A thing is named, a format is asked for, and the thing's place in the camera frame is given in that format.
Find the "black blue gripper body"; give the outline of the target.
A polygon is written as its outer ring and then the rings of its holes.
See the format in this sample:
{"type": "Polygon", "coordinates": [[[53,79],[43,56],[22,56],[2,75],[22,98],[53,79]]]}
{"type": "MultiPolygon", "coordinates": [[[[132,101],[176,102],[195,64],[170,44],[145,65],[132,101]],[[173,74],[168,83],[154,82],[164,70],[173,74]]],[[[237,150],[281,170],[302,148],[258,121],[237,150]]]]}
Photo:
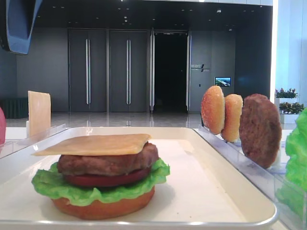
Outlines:
{"type": "Polygon", "coordinates": [[[33,26],[42,0],[0,1],[0,47],[8,52],[28,54],[33,26]]]}

